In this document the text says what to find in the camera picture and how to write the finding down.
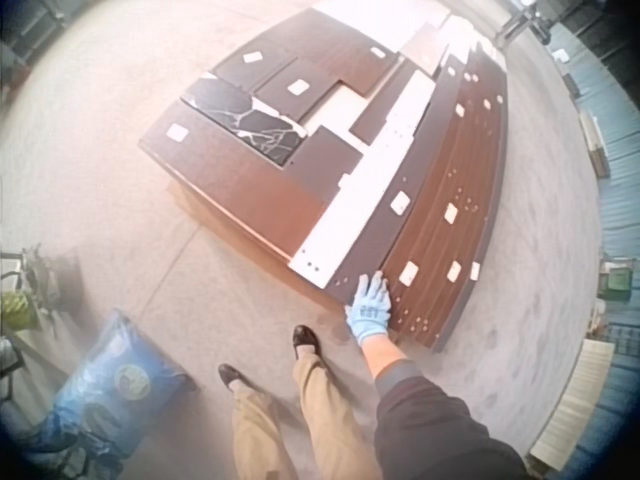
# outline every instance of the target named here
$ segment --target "marble-pattern panel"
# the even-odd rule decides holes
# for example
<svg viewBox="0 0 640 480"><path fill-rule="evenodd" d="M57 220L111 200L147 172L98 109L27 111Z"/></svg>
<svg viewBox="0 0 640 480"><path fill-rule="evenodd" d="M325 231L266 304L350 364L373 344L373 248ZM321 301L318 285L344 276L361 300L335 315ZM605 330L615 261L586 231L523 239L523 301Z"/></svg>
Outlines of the marble-pattern panel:
<svg viewBox="0 0 640 480"><path fill-rule="evenodd" d="M182 100L280 166L306 137L300 125L210 73L191 85Z"/></svg>

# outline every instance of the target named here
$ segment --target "person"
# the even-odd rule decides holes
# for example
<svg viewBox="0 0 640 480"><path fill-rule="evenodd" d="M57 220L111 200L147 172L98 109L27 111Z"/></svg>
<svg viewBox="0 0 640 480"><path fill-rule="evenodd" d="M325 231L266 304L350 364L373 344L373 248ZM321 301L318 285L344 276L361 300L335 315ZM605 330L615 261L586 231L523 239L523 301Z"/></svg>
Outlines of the person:
<svg viewBox="0 0 640 480"><path fill-rule="evenodd" d="M331 381L313 331L293 332L302 413L316 463L331 480L529 478L522 459L489 436L467 405L427 380L388 337L391 301L382 272L362 275L347 323L380 394L374 446L362 439L349 403ZM271 398L228 364L220 377L233 392L234 456L242 480L297 478Z"/></svg>

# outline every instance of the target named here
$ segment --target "plastic bag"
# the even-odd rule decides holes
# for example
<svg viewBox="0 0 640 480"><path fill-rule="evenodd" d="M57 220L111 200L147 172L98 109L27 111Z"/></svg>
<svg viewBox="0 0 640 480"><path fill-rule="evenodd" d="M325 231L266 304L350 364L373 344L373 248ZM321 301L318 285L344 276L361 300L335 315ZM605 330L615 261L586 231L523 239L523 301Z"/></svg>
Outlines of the plastic bag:
<svg viewBox="0 0 640 480"><path fill-rule="evenodd" d="M189 377L119 311L25 449L59 478L114 479Z"/></svg>

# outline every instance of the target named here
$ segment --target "dark sleeve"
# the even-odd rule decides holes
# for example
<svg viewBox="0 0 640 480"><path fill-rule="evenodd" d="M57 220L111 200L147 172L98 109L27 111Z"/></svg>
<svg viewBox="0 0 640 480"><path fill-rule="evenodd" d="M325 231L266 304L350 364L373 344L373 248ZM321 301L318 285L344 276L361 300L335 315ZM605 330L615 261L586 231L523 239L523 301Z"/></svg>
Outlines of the dark sleeve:
<svg viewBox="0 0 640 480"><path fill-rule="evenodd" d="M520 456L492 439L467 405L409 360L376 378L381 400L375 447L387 480L529 478Z"/></svg>

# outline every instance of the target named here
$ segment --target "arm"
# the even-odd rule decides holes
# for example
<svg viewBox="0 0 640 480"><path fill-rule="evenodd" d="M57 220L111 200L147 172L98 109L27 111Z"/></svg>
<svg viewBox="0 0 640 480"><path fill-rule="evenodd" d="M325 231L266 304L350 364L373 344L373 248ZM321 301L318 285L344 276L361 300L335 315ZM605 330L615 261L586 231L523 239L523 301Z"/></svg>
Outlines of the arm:
<svg viewBox="0 0 640 480"><path fill-rule="evenodd" d="M492 439L467 405L427 380L389 340L391 302L382 273L360 277L347 323L380 394L375 447L385 478L527 478L518 454Z"/></svg>

